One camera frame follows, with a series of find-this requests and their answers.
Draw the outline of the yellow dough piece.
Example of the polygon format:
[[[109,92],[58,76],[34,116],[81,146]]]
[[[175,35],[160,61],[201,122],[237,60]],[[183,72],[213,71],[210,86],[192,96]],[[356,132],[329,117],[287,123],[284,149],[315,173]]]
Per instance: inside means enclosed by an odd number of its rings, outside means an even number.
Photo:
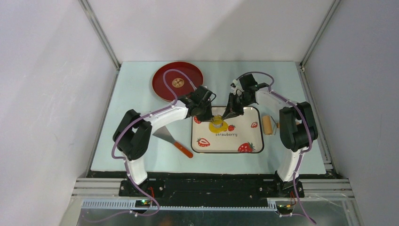
[[[212,132],[212,133],[220,133],[220,132],[226,131],[228,129],[228,127],[229,127],[229,125],[225,121],[223,121],[223,126],[221,128],[214,128],[211,122],[209,123],[208,128],[209,128],[210,132]]]

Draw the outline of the strawberry print tray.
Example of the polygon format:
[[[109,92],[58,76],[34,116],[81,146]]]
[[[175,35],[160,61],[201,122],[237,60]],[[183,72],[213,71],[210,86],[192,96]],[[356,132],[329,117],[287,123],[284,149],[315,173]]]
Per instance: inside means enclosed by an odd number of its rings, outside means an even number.
[[[209,130],[209,122],[192,119],[193,151],[197,153],[260,153],[264,149],[259,111],[244,107],[244,114],[227,119],[227,127],[218,133]]]

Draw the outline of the small clear glass cup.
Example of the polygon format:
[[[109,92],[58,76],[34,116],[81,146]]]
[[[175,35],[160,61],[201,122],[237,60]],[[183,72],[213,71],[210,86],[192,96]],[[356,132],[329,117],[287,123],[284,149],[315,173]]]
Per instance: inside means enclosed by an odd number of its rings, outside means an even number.
[[[223,126],[223,120],[221,115],[215,115],[211,121],[214,128],[221,128]]]

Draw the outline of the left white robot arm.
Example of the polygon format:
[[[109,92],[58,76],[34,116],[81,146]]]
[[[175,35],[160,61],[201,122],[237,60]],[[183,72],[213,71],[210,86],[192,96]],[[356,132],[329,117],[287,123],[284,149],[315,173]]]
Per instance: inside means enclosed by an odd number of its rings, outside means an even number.
[[[199,121],[211,120],[215,97],[212,91],[199,86],[188,95],[175,97],[158,110],[139,113],[131,109],[125,113],[112,137],[112,158],[124,161],[128,178],[132,181],[132,192],[143,196],[149,190],[144,154],[153,133],[170,123],[190,117],[196,117]]]

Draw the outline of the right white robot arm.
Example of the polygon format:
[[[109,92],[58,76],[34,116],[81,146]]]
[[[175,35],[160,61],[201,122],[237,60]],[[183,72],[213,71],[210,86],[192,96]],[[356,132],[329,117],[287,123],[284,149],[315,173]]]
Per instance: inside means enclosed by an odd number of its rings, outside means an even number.
[[[276,195],[285,197],[293,190],[291,181],[299,176],[303,155],[312,149],[313,141],[318,138],[318,129],[308,102],[292,101],[272,89],[274,81],[258,83],[253,75],[254,72],[247,72],[233,80],[222,119],[243,115],[243,108],[251,104],[278,110],[279,137],[287,154],[277,169],[280,180],[274,183],[273,189]]]

